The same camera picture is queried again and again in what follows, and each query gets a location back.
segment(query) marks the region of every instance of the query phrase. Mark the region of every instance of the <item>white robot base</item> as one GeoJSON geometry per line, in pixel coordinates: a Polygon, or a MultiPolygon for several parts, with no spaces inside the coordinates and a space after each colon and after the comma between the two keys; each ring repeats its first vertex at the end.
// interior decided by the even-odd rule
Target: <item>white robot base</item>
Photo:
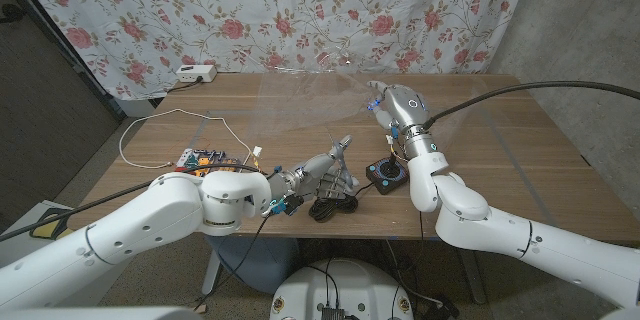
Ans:
{"type": "Polygon", "coordinates": [[[328,273],[338,289],[336,297],[332,280],[325,278],[323,272],[327,270],[327,261],[311,264],[322,271],[304,267],[285,280],[273,296],[269,319],[321,319],[327,304],[327,286],[330,307],[335,309],[339,299],[338,308],[344,310],[347,318],[413,319],[407,292],[398,282],[359,260],[338,258],[329,263],[328,273]]]}

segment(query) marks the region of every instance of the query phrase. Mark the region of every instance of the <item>black joystick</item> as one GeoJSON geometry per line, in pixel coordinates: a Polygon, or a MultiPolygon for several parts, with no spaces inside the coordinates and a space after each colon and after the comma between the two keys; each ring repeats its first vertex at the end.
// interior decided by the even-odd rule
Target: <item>black joystick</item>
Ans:
{"type": "Polygon", "coordinates": [[[409,180],[409,172],[398,162],[394,153],[367,166],[366,174],[382,195],[409,180]]]}
{"type": "Polygon", "coordinates": [[[396,156],[392,153],[389,161],[380,165],[380,172],[387,178],[395,178],[400,175],[400,168],[396,165],[396,156]]]}

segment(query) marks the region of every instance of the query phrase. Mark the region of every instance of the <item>white power strip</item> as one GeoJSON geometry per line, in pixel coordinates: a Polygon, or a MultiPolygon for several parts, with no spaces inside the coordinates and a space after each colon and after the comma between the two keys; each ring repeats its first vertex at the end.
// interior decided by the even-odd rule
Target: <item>white power strip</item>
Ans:
{"type": "Polygon", "coordinates": [[[217,73],[213,65],[182,65],[176,71],[180,82],[195,82],[198,76],[202,76],[202,82],[212,82],[217,73]]]}

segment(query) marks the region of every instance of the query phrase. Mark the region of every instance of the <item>black cable bundle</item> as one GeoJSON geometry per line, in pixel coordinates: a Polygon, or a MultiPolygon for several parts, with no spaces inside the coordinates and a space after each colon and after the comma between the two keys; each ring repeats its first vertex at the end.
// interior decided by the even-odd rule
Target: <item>black cable bundle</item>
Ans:
{"type": "Polygon", "coordinates": [[[353,195],[345,194],[344,199],[318,198],[309,209],[309,216],[317,222],[329,220],[336,211],[351,214],[358,208],[358,199],[353,195]]]}

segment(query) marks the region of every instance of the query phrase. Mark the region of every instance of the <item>white curtain with roses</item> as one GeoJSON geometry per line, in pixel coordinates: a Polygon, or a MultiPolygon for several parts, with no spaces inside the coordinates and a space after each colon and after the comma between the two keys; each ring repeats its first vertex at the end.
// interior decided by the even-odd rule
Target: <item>white curtain with roses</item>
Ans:
{"type": "Polygon", "coordinates": [[[39,0],[113,96],[221,72],[487,69],[518,0],[39,0]]]}

